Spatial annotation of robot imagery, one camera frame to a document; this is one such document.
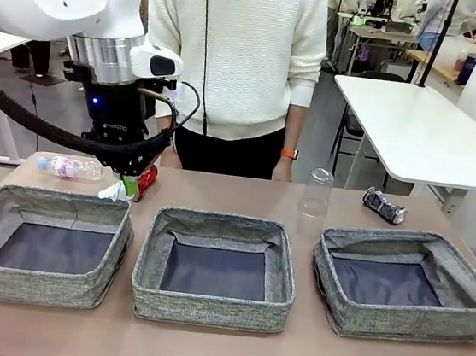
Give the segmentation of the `person's left hand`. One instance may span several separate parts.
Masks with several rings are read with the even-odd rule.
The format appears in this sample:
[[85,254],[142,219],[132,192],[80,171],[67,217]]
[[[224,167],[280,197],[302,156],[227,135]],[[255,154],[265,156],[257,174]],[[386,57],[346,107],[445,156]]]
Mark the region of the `person's left hand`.
[[293,159],[282,156],[272,172],[272,181],[290,182],[293,167]]

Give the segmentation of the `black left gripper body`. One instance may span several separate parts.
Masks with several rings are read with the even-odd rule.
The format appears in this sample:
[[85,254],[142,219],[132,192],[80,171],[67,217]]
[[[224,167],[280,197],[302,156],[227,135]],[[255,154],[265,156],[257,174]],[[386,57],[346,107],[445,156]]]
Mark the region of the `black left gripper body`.
[[119,84],[100,84],[86,65],[67,61],[64,77],[81,83],[85,104],[91,118],[89,131],[79,140],[111,145],[143,142],[149,134],[145,121],[155,112],[155,99],[165,89],[176,89],[175,79],[137,79]]

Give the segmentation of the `person's right hand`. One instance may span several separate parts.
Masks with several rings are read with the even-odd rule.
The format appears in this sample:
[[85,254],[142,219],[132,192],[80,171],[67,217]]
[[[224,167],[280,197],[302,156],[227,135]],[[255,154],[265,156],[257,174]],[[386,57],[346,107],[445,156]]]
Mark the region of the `person's right hand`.
[[171,144],[167,146],[166,149],[161,154],[160,164],[163,167],[171,167],[171,168],[178,168],[182,167],[180,162],[179,155],[177,154],[177,150],[175,148],[174,139],[171,138]]

